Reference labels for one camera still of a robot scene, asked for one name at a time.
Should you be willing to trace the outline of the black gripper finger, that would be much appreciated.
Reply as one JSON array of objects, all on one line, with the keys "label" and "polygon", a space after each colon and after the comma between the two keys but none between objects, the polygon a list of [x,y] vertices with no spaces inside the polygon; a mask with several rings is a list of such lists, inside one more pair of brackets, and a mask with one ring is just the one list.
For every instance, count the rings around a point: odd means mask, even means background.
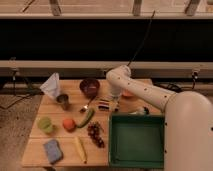
[{"label": "black gripper finger", "polygon": [[119,111],[119,108],[120,108],[120,106],[119,106],[119,102],[116,102],[116,104],[115,104],[115,112],[118,112]]},{"label": "black gripper finger", "polygon": [[109,110],[113,110],[113,101],[109,100]]}]

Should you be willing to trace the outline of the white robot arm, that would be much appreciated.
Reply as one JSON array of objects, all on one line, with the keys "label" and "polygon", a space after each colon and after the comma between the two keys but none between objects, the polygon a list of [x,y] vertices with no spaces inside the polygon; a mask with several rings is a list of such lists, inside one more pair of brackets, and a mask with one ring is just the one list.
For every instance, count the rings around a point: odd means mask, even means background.
[{"label": "white robot arm", "polygon": [[110,70],[106,79],[112,98],[125,89],[164,114],[164,171],[213,171],[213,104],[207,97],[134,80],[126,65]]}]

